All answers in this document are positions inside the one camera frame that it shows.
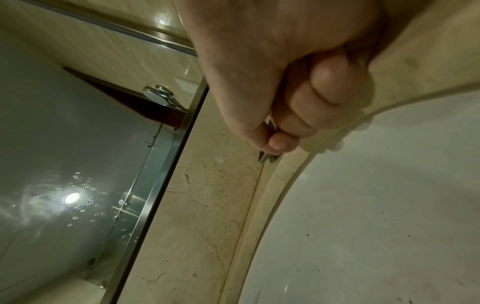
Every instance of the marble floor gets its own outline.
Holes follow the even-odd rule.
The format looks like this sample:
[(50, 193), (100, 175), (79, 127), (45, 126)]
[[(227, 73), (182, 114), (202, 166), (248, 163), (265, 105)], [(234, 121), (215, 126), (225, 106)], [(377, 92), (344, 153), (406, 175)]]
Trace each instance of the marble floor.
[(333, 139), (273, 216), (241, 304), (480, 302), (480, 91)]

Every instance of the hand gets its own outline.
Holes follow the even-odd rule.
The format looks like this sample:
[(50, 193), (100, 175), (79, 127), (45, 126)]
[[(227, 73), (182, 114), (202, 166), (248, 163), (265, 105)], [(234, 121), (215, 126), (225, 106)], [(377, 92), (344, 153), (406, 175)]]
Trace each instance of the hand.
[(175, 4), (228, 126), (274, 155), (331, 126), (359, 93), (383, 11), (377, 0)]

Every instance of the stainless steel trim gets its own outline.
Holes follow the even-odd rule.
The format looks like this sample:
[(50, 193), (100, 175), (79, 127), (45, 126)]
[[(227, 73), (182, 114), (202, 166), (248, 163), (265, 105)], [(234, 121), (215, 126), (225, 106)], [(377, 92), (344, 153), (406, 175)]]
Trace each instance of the stainless steel trim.
[(86, 8), (75, 6), (63, 1), (52, 0), (19, 0), (52, 12), (66, 15), (78, 20), (85, 21), (99, 27), (122, 33), (141, 40), (149, 41), (159, 46), (176, 50), (188, 55), (197, 56), (193, 43), (180, 37), (162, 33), (161, 30), (153, 30), (120, 18), (95, 12)]
[(168, 152), (168, 155), (163, 163), (163, 166), (160, 170), (158, 179), (153, 185), (150, 196), (146, 200), (146, 203), (141, 211), (140, 218), (131, 234), (128, 244), (123, 251), (122, 258), (118, 264), (113, 277), (110, 280), (110, 283), (107, 286), (105, 295), (101, 300), (100, 304), (111, 304), (116, 303), (120, 297), (120, 294), (123, 290), (125, 282), (127, 281), (128, 275), (135, 263), (140, 247), (145, 239), (148, 228), (150, 227), (153, 217), (160, 205), (161, 199), (167, 185), (170, 182), (173, 171), (177, 166), (178, 160), (184, 149), (185, 143), (190, 135), (194, 122), (197, 119), (197, 116), (200, 112), (202, 104), (209, 92), (209, 87), (206, 79), (204, 78), (198, 91), (193, 98), (193, 101), (190, 105), (190, 108), (183, 120), (180, 129), (175, 134), (172, 147)]

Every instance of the shower enclosure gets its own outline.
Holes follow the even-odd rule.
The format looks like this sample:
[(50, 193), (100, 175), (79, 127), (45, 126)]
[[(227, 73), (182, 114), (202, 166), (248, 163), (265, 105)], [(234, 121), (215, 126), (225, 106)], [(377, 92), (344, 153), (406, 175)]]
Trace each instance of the shower enclosure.
[[(195, 54), (161, 33), (136, 32), (145, 37), (142, 43)], [(16, 35), (0, 29), (0, 40), (0, 304), (51, 290), (45, 286), (65, 275), (106, 288), (102, 303), (109, 303), (208, 87), (203, 81), (189, 95), (175, 129), (123, 106)]]

